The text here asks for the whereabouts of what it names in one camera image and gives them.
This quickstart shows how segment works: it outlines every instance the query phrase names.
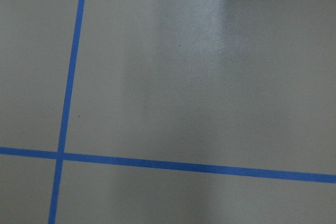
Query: blue line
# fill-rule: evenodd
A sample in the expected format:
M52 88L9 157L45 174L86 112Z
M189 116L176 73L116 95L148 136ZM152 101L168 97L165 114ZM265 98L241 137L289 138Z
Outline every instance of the blue line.
M274 178L274 179L298 180L298 181L333 183L333 184L336 183L336 175L328 175L328 174L285 172L280 170L189 164L189 163L154 161L147 159L123 158L123 157L95 156L95 155L74 154L74 153L64 153L64 160L109 164L109 165L124 165L133 167L168 169L168 170L185 170L188 172L199 172L199 173L226 174L236 176Z
M17 149L17 148L5 148L0 147L0 154L22 156L22 157L39 157L39 158L49 158L56 159L56 152L46 152L46 151L36 151L27 149Z
M67 79L67 85L66 85L66 90L65 90L63 113L62 113L61 127L60 127L60 133L59 133L54 183L52 187L53 191L51 195L50 210L49 210L49 220L48 220L49 224L54 224L56 220L57 200L58 200L59 185L60 185L61 175L62 175L63 154L64 154L65 142L66 142L66 137L67 137L72 87L73 87L73 80L75 78L77 52L78 52L80 30L81 30L83 10L84 10L84 2L85 0L78 0L76 23L75 23L75 29L73 31L73 40L72 40L72 48L71 48L71 55L70 55L68 79Z

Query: gray tile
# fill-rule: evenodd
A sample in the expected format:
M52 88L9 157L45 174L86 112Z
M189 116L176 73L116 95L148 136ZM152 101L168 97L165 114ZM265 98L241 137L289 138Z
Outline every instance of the gray tile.
M335 173L336 0L86 0L66 150Z
M65 162L56 223L332 224L334 185Z
M0 155L0 223L47 223L55 161Z
M0 0L0 146L55 151L78 0Z

